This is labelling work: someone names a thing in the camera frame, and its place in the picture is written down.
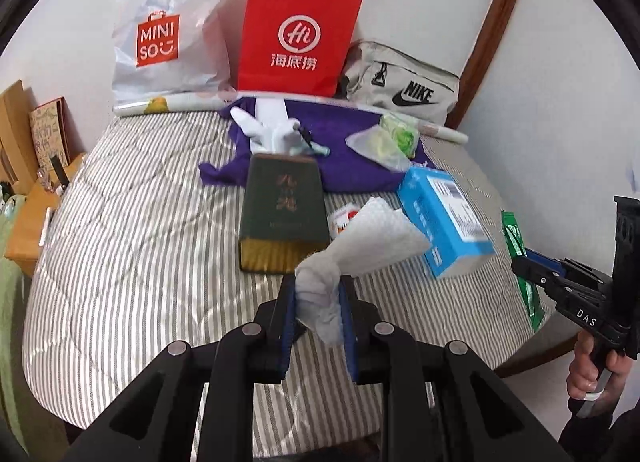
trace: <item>dark green book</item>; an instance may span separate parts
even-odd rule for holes
[[[253,155],[240,223],[240,269],[289,273],[330,242],[322,182],[309,157]]]

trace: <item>person's arm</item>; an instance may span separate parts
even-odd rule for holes
[[[598,369],[589,355],[593,350],[593,337],[585,331],[578,333],[575,358],[569,365],[566,378],[567,393],[572,398],[584,399],[587,392],[596,388]],[[633,361],[624,354],[611,351],[607,356],[607,368],[611,371],[609,382],[593,406],[591,416],[575,416],[564,426],[559,443],[576,462],[598,460],[610,444],[609,426]]]

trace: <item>chinese characters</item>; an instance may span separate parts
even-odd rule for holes
[[[281,211],[286,209],[291,213],[295,213],[298,210],[295,197],[295,188],[298,182],[290,174],[279,175],[276,179],[276,185],[280,187],[280,196],[276,203],[276,210]]]
[[[293,56],[290,54],[271,54],[271,66],[296,68],[298,70],[315,70],[318,59],[315,57]]]

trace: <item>white circle logo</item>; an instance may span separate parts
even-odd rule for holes
[[[291,16],[280,25],[278,39],[285,50],[292,54],[304,54],[318,46],[320,25],[309,16]]]

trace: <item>quilted mattress cover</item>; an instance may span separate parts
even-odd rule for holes
[[[38,401],[69,423],[89,426],[170,342],[217,341],[276,297],[279,276],[238,270],[244,190],[206,187],[198,175],[199,162],[220,166],[232,156],[228,124],[211,112],[115,119],[68,187],[34,273],[23,366]],[[423,144],[455,177],[497,254],[444,280],[414,257],[356,279],[358,296],[417,339],[462,339],[495,367],[532,334],[500,228],[502,202],[463,147]],[[399,207],[393,193],[382,196]],[[326,209],[367,199],[327,195]],[[284,383],[255,388],[254,455],[373,433],[380,398],[377,386],[351,383],[342,349],[306,333]]]

